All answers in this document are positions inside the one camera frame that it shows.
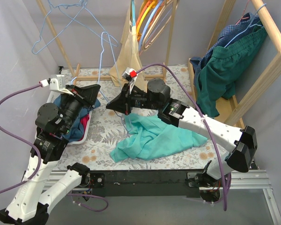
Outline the magenta t shirt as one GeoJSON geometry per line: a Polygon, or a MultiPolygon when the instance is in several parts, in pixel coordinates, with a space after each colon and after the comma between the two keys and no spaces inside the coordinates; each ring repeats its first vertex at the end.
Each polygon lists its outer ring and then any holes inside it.
{"type": "Polygon", "coordinates": [[[89,122],[89,115],[86,115],[80,119],[80,130],[83,135],[86,132],[88,122],[89,122]]]}

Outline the navy blue t shirt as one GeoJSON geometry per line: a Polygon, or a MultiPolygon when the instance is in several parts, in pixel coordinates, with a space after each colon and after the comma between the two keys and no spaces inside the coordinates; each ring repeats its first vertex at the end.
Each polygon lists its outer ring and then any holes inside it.
{"type": "Polygon", "coordinates": [[[78,117],[75,119],[69,133],[64,136],[69,141],[69,143],[78,142],[84,138],[87,122],[90,120],[89,113],[93,109],[98,108],[100,105],[101,105],[100,101],[96,99],[94,107],[92,107],[91,109],[82,108],[80,110],[80,113],[78,117]]]}

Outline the beige plastic hanger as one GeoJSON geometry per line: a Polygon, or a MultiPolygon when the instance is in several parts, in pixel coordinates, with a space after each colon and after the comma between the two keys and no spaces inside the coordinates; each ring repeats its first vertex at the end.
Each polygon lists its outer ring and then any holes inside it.
{"type": "Polygon", "coordinates": [[[172,20],[172,11],[176,12],[179,1],[177,0],[174,7],[173,0],[161,0],[157,5],[157,10],[153,10],[144,27],[143,34],[139,40],[139,51],[146,51],[161,35],[166,26],[172,20]]]}

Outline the teal green shirt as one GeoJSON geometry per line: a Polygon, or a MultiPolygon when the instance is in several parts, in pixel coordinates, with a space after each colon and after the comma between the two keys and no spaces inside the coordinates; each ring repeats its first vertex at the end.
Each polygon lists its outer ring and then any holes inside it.
{"type": "Polygon", "coordinates": [[[193,131],[162,122],[155,116],[131,113],[125,116],[130,137],[120,141],[110,153],[114,162],[125,159],[152,159],[167,157],[184,150],[200,147],[207,138],[193,131]]]}

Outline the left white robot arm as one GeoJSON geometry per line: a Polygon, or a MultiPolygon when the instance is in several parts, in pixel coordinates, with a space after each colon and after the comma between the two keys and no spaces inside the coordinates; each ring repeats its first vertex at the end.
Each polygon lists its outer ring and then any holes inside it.
{"type": "Polygon", "coordinates": [[[43,104],[35,124],[37,137],[31,143],[26,172],[12,202],[0,210],[0,221],[13,225],[44,225],[56,204],[76,186],[86,187],[90,183],[90,169],[79,163],[68,167],[65,176],[47,192],[43,192],[53,168],[68,144],[69,133],[83,108],[95,106],[101,86],[85,87],[66,85],[60,95],[60,105],[43,104]]]}

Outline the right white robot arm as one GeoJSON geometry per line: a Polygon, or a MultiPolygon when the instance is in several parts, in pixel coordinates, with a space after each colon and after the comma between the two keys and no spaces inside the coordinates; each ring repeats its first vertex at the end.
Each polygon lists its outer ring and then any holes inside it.
{"type": "Polygon", "coordinates": [[[169,125],[213,137],[227,153],[220,160],[209,161],[202,174],[196,175],[194,181],[207,186],[215,185],[222,176],[232,171],[248,172],[257,150],[255,129],[250,126],[241,129],[206,115],[201,117],[194,108],[171,98],[170,87],[159,78],[149,80],[147,92],[126,83],[106,108],[125,115],[130,114],[133,108],[157,110],[158,118],[169,125]]]}

